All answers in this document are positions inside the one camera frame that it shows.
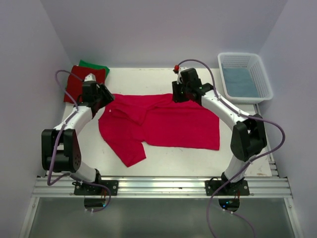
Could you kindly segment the crimson pink t shirt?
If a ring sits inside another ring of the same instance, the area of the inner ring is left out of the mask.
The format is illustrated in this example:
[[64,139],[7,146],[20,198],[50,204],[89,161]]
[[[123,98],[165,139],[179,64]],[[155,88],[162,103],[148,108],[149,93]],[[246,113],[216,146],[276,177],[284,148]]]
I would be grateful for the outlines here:
[[122,163],[146,158],[142,145],[220,149],[219,118],[197,103],[175,103],[172,94],[116,94],[99,118],[99,132]]

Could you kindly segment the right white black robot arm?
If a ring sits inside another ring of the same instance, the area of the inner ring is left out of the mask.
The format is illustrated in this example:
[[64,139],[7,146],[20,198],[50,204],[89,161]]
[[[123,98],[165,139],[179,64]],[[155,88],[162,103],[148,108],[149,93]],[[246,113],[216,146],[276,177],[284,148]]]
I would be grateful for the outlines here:
[[251,159],[267,146],[264,122],[258,114],[248,118],[241,116],[238,108],[223,100],[210,83],[203,84],[194,68],[176,65],[173,72],[177,80],[172,82],[173,101],[193,101],[219,117],[231,130],[230,149],[233,154],[227,169],[221,175],[220,188],[225,194],[233,194],[245,177]]

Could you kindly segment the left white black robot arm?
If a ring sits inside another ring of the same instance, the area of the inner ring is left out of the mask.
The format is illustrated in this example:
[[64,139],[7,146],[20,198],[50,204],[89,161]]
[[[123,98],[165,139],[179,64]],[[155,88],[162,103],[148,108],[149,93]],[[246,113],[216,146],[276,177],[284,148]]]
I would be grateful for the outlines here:
[[114,101],[114,95],[104,84],[87,81],[82,85],[81,98],[82,102],[74,103],[71,114],[63,122],[53,129],[43,130],[42,167],[48,172],[49,186],[70,176],[86,182],[86,190],[96,195],[103,188],[100,172],[82,162],[77,136],[100,109]]

